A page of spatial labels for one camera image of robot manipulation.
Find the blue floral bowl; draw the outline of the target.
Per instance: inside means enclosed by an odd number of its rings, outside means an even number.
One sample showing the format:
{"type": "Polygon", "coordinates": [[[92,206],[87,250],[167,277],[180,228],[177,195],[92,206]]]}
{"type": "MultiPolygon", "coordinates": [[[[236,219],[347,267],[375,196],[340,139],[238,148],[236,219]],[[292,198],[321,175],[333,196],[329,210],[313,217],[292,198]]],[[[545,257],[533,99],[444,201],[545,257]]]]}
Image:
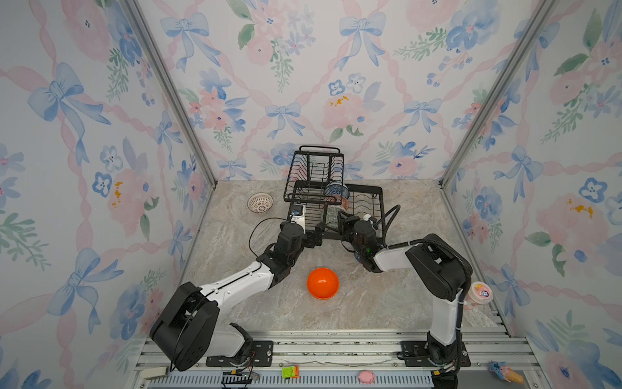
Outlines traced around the blue floral bowl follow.
{"type": "Polygon", "coordinates": [[[327,187],[324,190],[324,194],[327,197],[331,197],[331,196],[340,196],[341,197],[341,192],[342,192],[342,187],[346,186],[343,183],[340,182],[333,182],[333,183],[329,183],[327,185],[327,187]]]}

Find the black wire dish rack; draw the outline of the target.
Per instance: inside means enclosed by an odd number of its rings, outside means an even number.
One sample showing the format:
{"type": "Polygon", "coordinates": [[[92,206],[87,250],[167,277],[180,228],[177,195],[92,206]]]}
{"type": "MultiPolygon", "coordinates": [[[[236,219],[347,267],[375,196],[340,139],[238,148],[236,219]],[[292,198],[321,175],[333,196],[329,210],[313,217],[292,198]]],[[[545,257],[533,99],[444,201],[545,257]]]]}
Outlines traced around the black wire dish rack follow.
{"type": "Polygon", "coordinates": [[[345,183],[344,155],[337,147],[303,145],[293,152],[283,200],[289,211],[312,233],[322,223],[324,238],[339,240],[338,213],[378,221],[377,236],[386,236],[383,190],[379,186],[345,183]]]}

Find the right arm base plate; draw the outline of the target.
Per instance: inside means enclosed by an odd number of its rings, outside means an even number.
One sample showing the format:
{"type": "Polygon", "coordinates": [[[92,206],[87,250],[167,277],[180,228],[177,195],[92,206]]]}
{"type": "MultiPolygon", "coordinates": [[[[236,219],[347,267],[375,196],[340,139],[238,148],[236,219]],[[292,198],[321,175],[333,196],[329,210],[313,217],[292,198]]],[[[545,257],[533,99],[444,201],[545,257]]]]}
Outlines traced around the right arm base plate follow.
{"type": "Polygon", "coordinates": [[[398,360],[404,361],[406,367],[429,367],[433,369],[449,369],[456,361],[461,367],[470,367],[471,360],[462,342],[458,345],[442,345],[435,340],[405,340],[399,343],[398,360]]]}

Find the red patterned bowl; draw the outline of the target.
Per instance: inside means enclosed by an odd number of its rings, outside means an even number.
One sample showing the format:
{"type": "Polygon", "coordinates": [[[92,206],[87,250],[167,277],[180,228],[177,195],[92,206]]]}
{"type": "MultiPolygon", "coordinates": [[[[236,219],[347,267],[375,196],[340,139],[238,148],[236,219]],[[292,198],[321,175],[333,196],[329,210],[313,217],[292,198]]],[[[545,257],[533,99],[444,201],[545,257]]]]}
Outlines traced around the red patterned bowl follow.
{"type": "Polygon", "coordinates": [[[347,212],[349,209],[349,197],[349,189],[346,186],[343,186],[341,192],[341,208],[345,210],[345,212],[347,212]]]}

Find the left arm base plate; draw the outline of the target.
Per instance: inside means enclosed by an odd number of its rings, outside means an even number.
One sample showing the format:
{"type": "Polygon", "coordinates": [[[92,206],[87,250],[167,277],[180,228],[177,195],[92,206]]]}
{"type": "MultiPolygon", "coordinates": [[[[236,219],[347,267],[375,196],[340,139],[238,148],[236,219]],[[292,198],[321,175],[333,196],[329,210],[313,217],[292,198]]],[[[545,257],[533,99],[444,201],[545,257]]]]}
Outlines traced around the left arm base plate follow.
{"type": "Polygon", "coordinates": [[[206,366],[231,369],[271,367],[274,345],[274,342],[271,340],[253,340],[250,344],[245,345],[240,354],[235,357],[207,357],[206,366]]]}

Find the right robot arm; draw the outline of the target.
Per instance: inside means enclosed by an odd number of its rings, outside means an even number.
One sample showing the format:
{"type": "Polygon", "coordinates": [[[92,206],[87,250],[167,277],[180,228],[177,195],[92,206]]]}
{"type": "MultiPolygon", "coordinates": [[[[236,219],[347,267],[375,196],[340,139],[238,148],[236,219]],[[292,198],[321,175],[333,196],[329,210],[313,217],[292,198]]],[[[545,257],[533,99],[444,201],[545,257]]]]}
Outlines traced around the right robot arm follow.
{"type": "Polygon", "coordinates": [[[369,272],[413,269],[432,293],[432,324],[424,357],[442,373],[460,370],[463,357],[462,323],[471,264],[439,236],[387,246],[377,237],[377,222],[340,212],[338,230],[352,247],[356,260],[369,272]]]}

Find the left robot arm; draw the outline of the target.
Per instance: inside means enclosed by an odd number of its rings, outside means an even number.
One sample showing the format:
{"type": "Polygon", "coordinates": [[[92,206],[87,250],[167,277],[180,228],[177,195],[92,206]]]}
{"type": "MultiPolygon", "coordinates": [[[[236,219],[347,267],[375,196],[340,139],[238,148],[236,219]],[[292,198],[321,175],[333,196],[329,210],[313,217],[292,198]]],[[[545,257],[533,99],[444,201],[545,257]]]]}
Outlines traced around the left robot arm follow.
{"type": "Polygon", "coordinates": [[[179,286],[149,333],[170,361],[170,368],[186,371],[203,357],[241,366],[252,359],[252,336],[240,325],[219,326],[218,319],[247,298],[284,280],[306,247],[322,245],[324,223],[312,233],[293,221],[280,224],[277,241],[249,267],[209,285],[186,282],[179,286]]]}

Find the green patterned bowl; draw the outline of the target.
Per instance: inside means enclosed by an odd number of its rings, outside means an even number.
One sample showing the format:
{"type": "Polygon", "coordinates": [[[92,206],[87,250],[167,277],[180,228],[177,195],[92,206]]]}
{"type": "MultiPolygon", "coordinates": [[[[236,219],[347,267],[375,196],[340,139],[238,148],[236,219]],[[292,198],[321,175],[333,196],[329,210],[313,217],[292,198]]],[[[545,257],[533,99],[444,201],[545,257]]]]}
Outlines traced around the green patterned bowl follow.
{"type": "Polygon", "coordinates": [[[339,227],[339,211],[338,207],[328,207],[325,226],[336,230],[339,227]]]}

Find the orange plastic bowl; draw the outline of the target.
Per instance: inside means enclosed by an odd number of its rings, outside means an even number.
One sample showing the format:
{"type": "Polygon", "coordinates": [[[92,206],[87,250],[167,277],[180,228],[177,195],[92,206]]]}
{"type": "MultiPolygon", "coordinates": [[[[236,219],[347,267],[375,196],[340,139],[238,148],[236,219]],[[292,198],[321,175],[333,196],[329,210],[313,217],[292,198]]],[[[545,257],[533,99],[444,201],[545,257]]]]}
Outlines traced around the orange plastic bowl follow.
{"type": "Polygon", "coordinates": [[[313,270],[307,278],[309,294],[318,300],[333,298],[340,289],[340,280],[332,270],[319,267],[313,270]]]}

